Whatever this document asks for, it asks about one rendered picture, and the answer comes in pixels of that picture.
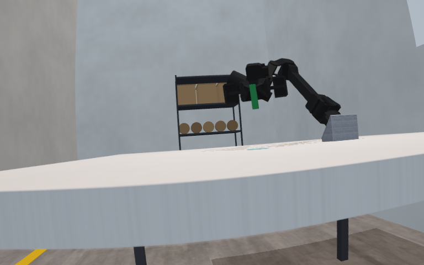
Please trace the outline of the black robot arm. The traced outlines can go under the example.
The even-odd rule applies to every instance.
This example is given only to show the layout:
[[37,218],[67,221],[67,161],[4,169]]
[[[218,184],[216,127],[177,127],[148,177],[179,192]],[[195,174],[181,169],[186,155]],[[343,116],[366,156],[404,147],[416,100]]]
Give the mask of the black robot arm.
[[[281,67],[278,74],[275,74],[278,66]],[[239,91],[239,82],[241,81],[250,82],[257,81],[260,78],[268,78],[269,82],[272,84],[272,75],[285,76],[286,80],[293,84],[307,100],[307,104],[305,105],[306,109],[320,124],[327,125],[330,115],[340,114],[339,109],[341,106],[331,98],[322,94],[317,94],[307,81],[299,75],[298,67],[294,61],[290,59],[281,58],[276,61],[270,61],[267,66],[264,63],[249,63],[246,66],[246,76],[239,72],[232,71],[227,83],[236,82]]]

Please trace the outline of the green rectangular post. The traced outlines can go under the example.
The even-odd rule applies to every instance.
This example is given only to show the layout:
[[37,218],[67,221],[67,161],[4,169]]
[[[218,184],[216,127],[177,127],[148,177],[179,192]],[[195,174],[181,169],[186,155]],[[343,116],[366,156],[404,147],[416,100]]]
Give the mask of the green rectangular post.
[[250,87],[250,94],[251,94],[252,109],[259,109],[256,85],[250,84],[249,87]]

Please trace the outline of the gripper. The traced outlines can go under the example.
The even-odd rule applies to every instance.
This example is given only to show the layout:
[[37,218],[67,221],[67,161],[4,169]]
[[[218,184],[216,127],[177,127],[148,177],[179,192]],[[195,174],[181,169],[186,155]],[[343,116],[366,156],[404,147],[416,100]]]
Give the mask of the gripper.
[[[249,84],[256,85],[258,99],[268,99],[271,97],[271,90],[274,90],[275,98],[286,97],[288,95],[287,82],[285,76],[272,77],[273,86],[270,86],[268,78],[261,78],[257,81],[242,81],[239,83],[240,90],[237,90],[237,84],[227,83],[223,85],[224,98],[226,104],[239,103],[239,94],[242,102],[251,101]],[[246,95],[247,94],[247,95]]]

